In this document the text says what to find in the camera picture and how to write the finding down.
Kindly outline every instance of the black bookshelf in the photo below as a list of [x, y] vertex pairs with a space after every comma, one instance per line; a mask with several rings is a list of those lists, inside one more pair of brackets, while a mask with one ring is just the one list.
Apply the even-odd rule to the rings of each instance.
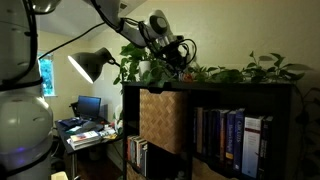
[[[210, 106], [216, 108], [246, 108], [250, 114], [265, 114], [274, 116], [272, 122], [272, 147], [267, 160], [267, 179], [285, 179], [286, 151], [288, 140], [288, 127], [290, 122], [291, 96], [293, 87], [290, 84], [224, 84], [224, 83], [166, 83], [163, 88], [156, 85], [146, 86], [141, 82], [123, 83], [123, 118], [124, 118], [124, 145], [123, 157], [126, 157], [126, 137], [139, 134], [140, 89], [148, 89], [152, 93], [162, 91], [183, 91], [188, 93], [188, 115], [186, 159], [184, 167], [188, 180], [192, 179], [192, 158], [208, 164], [215, 172], [226, 177], [238, 179], [252, 179], [241, 174], [236, 174], [217, 166], [214, 162], [193, 152], [193, 110], [197, 106]], [[156, 166], [152, 163], [156, 159], [156, 152], [148, 151], [148, 167]], [[162, 158], [170, 157], [170, 153], [163, 153]], [[126, 178], [126, 162], [123, 163], [124, 178]]]

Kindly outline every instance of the desk lamp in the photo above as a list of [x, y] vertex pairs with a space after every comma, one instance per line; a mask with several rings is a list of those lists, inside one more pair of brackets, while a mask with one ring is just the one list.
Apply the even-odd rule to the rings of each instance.
[[101, 74], [105, 63], [120, 67], [106, 48], [101, 48], [95, 53], [80, 52], [68, 56], [71, 64], [90, 83], [93, 83]]

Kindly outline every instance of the book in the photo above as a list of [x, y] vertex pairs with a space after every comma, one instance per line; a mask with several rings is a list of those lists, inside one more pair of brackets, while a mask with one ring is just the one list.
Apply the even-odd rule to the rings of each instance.
[[137, 146], [136, 141], [141, 139], [140, 136], [133, 137], [131, 139], [131, 147], [130, 147], [130, 153], [131, 153], [131, 163], [137, 165]]
[[131, 139], [136, 137], [135, 135], [127, 136], [127, 160], [131, 161]]
[[208, 127], [208, 110], [204, 109], [202, 111], [202, 155], [203, 157], [206, 157], [208, 154], [207, 148], [208, 148], [208, 139], [209, 139], [209, 127]]
[[220, 110], [220, 164], [225, 164], [226, 122], [229, 110]]
[[240, 173], [242, 165], [244, 108], [236, 110], [234, 120], [233, 170]]
[[70, 136], [71, 144], [74, 146], [99, 140], [101, 136], [96, 131], [89, 131]]
[[261, 125], [261, 140], [260, 140], [260, 151], [259, 151], [259, 166], [258, 166], [258, 178], [259, 180], [266, 179], [266, 164], [267, 164], [267, 154], [270, 149], [270, 139], [271, 139], [271, 123], [273, 117], [268, 116], [262, 120]]
[[203, 107], [197, 107], [197, 153], [202, 153]]
[[213, 159], [214, 155], [214, 132], [215, 132], [215, 119], [214, 119], [214, 111], [209, 110], [208, 112], [208, 148], [207, 154], [209, 159]]
[[233, 144], [234, 144], [234, 120], [236, 111], [231, 111], [227, 114], [227, 135], [226, 135], [226, 165], [232, 169], [233, 165]]
[[213, 143], [213, 160], [215, 162], [220, 161], [220, 112], [217, 109], [212, 110], [214, 127], [214, 143]]
[[148, 143], [142, 146], [141, 151], [141, 174], [147, 177], [147, 164], [148, 164]]
[[137, 166], [138, 167], [140, 167], [140, 159], [141, 159], [141, 144], [145, 144], [145, 143], [147, 143], [147, 141], [146, 140], [144, 140], [144, 139], [139, 139], [139, 140], [137, 140], [136, 141], [136, 164], [137, 164]]
[[197, 109], [194, 108], [193, 110], [193, 145], [194, 145], [194, 152], [197, 150]]
[[263, 116], [245, 117], [243, 133], [242, 173], [257, 177], [261, 122]]
[[86, 142], [86, 143], [83, 143], [83, 144], [77, 144], [77, 145], [73, 144], [73, 143], [70, 143], [70, 145], [74, 150], [79, 150], [79, 149], [83, 149], [83, 148], [86, 148], [86, 147], [90, 147], [90, 146], [99, 144], [100, 142], [101, 142], [101, 139], [97, 139], [95, 141], [90, 141], [90, 142]]

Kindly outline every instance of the woven storage bin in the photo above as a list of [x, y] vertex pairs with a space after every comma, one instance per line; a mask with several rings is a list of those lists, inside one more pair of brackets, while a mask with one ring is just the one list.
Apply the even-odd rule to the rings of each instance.
[[164, 91], [161, 94], [140, 90], [140, 136], [173, 154], [185, 142], [187, 94]]
[[127, 180], [146, 180], [146, 178], [138, 174], [132, 169], [131, 165], [127, 163]]

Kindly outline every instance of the ceiling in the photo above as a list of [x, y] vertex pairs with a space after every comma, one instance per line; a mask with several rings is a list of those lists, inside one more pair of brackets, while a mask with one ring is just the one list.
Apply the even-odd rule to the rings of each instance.
[[[145, 1], [121, 0], [126, 8], [120, 8], [119, 17], [126, 16]], [[62, 0], [54, 12], [36, 18], [38, 30], [71, 37], [77, 37], [103, 22], [96, 10], [82, 0]], [[99, 26], [82, 38], [90, 40], [107, 28], [107, 25]]]

